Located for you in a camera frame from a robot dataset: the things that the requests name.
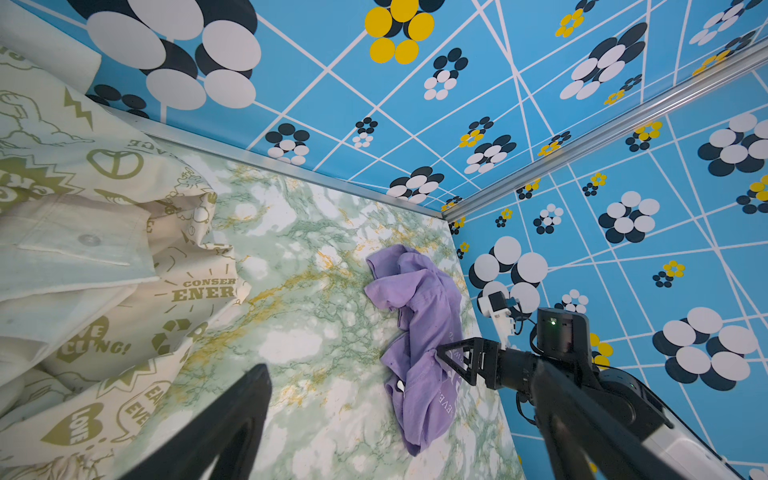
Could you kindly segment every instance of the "peace sign print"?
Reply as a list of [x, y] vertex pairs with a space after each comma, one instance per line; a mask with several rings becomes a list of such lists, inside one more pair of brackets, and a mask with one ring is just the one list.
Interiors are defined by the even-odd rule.
[[96, 171], [113, 180], [135, 177], [144, 166], [144, 157], [133, 151], [112, 151], [97, 148], [85, 156]]

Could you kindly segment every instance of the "marble tabletop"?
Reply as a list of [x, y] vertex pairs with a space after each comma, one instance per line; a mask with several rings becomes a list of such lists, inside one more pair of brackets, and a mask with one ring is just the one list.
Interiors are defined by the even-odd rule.
[[210, 328], [139, 436], [126, 472], [258, 363], [273, 394], [252, 478], [523, 479], [497, 392], [462, 385], [449, 432], [417, 457], [402, 444], [379, 361], [400, 331], [374, 307], [365, 258], [415, 247], [456, 281], [465, 336], [479, 336], [445, 221], [174, 145], [218, 193], [214, 237], [252, 285]]

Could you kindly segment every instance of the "crumpled purple cloth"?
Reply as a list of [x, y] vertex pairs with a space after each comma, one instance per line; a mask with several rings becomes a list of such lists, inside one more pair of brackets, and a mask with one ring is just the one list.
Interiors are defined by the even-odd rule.
[[[450, 276], [410, 247], [395, 245], [367, 261], [375, 280], [366, 295], [380, 309], [399, 309], [398, 327], [406, 331], [381, 361], [393, 372], [385, 388], [406, 449], [416, 456], [455, 418], [461, 377], [437, 359], [435, 348], [462, 340], [462, 295]], [[399, 380], [405, 392], [397, 387]]]

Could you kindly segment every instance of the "blue patterned wall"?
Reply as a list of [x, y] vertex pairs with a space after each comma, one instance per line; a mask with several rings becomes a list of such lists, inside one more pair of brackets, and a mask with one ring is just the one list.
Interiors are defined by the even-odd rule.
[[104, 54], [94, 101], [434, 210], [768, 33], [762, 0], [14, 1]]
[[[767, 81], [754, 71], [451, 225], [473, 301], [512, 291], [527, 311], [586, 313], [594, 361], [647, 383], [753, 480], [768, 465]], [[530, 330], [511, 342], [529, 349]], [[526, 476], [553, 478], [501, 393]]]

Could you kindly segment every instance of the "lightning bolt print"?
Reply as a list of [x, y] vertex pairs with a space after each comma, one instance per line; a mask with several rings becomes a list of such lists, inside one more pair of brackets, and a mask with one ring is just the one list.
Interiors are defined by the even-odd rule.
[[67, 88], [64, 89], [64, 106], [74, 107], [75, 117], [84, 118], [85, 120], [88, 121], [88, 124], [91, 125], [91, 130], [94, 129], [94, 121], [93, 121], [93, 118], [91, 117], [91, 112], [88, 110], [83, 110], [82, 103], [77, 100], [73, 100]]

